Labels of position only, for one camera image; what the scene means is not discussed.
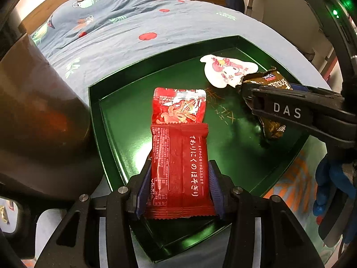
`brown snack packet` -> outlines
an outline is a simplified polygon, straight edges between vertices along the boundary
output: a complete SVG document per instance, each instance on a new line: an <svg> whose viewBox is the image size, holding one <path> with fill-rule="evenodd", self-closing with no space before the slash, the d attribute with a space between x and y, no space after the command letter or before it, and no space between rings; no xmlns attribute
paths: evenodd
<svg viewBox="0 0 357 268"><path fill-rule="evenodd" d="M244 83L254 83L260 85L269 85L276 88L292 90L292 87L288 83L288 81L282 76L280 72L276 70L276 68L269 69L266 72L256 72L252 74L248 74L243 78ZM251 108L251 101L244 98L247 105ZM279 122L274 122L272 120L261 118L259 120L263 126L263 131L265 138L268 140L277 139L283 136L286 126Z"/></svg>

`blue glove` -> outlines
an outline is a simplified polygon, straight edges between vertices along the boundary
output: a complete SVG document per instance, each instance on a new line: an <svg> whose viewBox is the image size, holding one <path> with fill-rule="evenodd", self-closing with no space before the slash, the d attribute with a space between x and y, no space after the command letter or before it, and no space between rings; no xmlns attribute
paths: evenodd
<svg viewBox="0 0 357 268"><path fill-rule="evenodd" d="M316 169L317 182L316 201L313 205L313 214L320 216L326 211L326 203L330 196L331 186L334 185L346 193L350 198L356 197L356 188L353 186L352 163L343 163L340 160L328 160L327 155L321 160ZM357 216L347 228L345 243L350 243L357 234Z"/></svg>

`red apple print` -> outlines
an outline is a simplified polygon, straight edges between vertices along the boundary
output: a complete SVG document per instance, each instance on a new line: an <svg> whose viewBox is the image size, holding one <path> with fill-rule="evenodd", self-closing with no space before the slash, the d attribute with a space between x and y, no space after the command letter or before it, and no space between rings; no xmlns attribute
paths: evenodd
<svg viewBox="0 0 357 268"><path fill-rule="evenodd" d="M155 32L149 32L149 33L145 33L139 36L140 40L151 40L156 38L158 35Z"/></svg>
<svg viewBox="0 0 357 268"><path fill-rule="evenodd" d="M79 37L83 37L83 36L85 36L85 35L87 35L87 32L85 32L85 31L83 31L83 32L81 32L81 33L79 33Z"/></svg>

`red snack packet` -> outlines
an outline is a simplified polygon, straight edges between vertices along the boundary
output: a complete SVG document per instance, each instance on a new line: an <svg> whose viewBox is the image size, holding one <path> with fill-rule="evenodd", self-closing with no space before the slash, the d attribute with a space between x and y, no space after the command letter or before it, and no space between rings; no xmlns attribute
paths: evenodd
<svg viewBox="0 0 357 268"><path fill-rule="evenodd" d="M201 123L206 110L206 92L157 87L152 108L153 124Z"/></svg>
<svg viewBox="0 0 357 268"><path fill-rule="evenodd" d="M145 216L214 216L204 123L153 124L151 187Z"/></svg>

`green tray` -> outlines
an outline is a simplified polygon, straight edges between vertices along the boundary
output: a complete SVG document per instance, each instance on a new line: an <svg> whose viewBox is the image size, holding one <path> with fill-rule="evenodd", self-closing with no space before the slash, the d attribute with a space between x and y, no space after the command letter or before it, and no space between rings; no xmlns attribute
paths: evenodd
<svg viewBox="0 0 357 268"><path fill-rule="evenodd" d="M206 54L255 62L259 71L275 66L291 83L299 81L260 48L240 36L189 44L121 69L89 87L93 128L110 188L138 174L151 150L152 96L156 87L206 89L208 158L223 174L254 195L264 195L289 167L308 135L287 128L274 142L264 139L237 90L212 87L199 59ZM131 222L140 245L153 261L192 247L227 226L215 217Z"/></svg>

